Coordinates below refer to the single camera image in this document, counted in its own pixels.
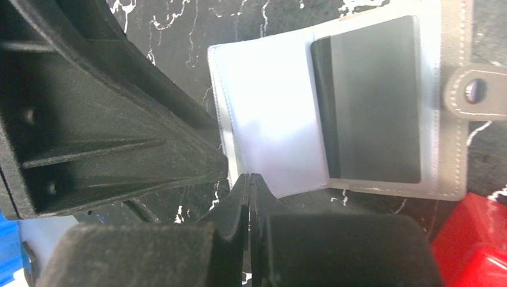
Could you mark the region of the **grey leather card holder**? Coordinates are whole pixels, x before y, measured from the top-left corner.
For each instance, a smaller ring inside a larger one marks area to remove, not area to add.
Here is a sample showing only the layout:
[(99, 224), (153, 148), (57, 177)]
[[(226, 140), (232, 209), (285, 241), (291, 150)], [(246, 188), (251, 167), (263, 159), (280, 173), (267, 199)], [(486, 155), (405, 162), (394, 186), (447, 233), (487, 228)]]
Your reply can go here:
[(228, 180), (458, 201), (471, 121), (506, 120), (506, 68), (471, 62), (473, 1), (395, 1), (207, 59)]

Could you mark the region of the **red plastic bin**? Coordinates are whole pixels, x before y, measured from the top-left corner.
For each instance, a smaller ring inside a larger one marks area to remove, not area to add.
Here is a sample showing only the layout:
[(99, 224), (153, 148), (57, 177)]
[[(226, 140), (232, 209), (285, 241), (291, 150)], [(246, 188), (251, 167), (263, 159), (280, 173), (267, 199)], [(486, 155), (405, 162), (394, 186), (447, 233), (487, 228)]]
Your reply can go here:
[(467, 194), (431, 250), (445, 286), (506, 286), (506, 206)]

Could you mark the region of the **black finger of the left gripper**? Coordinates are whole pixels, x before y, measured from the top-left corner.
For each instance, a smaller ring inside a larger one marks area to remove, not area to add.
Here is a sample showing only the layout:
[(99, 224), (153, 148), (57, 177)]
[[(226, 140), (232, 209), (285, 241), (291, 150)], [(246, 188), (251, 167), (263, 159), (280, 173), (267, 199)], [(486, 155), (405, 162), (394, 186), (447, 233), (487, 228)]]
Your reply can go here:
[(73, 215), (227, 177), (217, 122), (105, 1), (1, 2), (1, 212)]

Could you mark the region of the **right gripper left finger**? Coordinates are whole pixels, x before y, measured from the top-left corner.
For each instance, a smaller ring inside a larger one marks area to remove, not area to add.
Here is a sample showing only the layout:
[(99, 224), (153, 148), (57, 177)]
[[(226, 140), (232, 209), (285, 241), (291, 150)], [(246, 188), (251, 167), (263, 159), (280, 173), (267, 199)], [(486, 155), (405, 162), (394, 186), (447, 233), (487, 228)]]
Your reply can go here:
[(78, 224), (60, 239), (38, 286), (240, 286), (249, 184), (193, 224)]

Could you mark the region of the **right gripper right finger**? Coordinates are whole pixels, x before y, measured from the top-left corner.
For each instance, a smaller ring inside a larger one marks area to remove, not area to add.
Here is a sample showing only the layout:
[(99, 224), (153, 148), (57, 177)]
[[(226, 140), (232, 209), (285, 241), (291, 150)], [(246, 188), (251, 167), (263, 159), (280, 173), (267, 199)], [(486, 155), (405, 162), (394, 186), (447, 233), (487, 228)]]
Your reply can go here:
[(442, 286), (420, 226), (403, 215), (299, 213), (250, 175), (253, 286)]

